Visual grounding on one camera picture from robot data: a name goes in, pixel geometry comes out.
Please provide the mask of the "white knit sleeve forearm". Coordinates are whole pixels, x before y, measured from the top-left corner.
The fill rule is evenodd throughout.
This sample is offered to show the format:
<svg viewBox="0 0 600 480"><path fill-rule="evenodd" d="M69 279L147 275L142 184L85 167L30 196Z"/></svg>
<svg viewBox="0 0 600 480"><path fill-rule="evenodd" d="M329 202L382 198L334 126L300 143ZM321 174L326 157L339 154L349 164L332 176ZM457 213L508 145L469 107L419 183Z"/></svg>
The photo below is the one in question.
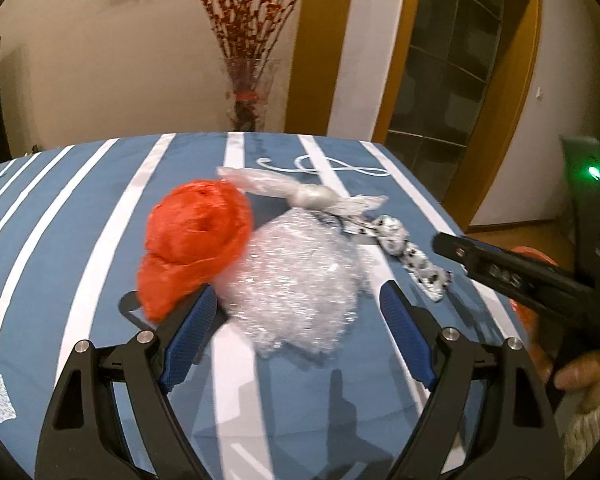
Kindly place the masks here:
<svg viewBox="0 0 600 480"><path fill-rule="evenodd" d="M564 449L565 475L569 478L600 442L600 400L584 412L561 406L556 422Z"/></svg>

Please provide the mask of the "right hand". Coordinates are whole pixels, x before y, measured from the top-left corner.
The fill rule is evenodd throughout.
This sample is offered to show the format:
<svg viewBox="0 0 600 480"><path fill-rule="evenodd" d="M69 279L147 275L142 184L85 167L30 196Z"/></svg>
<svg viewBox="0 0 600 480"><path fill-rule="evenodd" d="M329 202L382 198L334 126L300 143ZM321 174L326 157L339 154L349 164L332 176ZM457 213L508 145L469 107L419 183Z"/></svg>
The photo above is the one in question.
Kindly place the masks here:
<svg viewBox="0 0 600 480"><path fill-rule="evenodd" d="M578 411L586 414L600 406L600 351L579 356L555 373L548 354L536 342L532 342L530 356L542 382L552 382L558 390L583 394Z"/></svg>

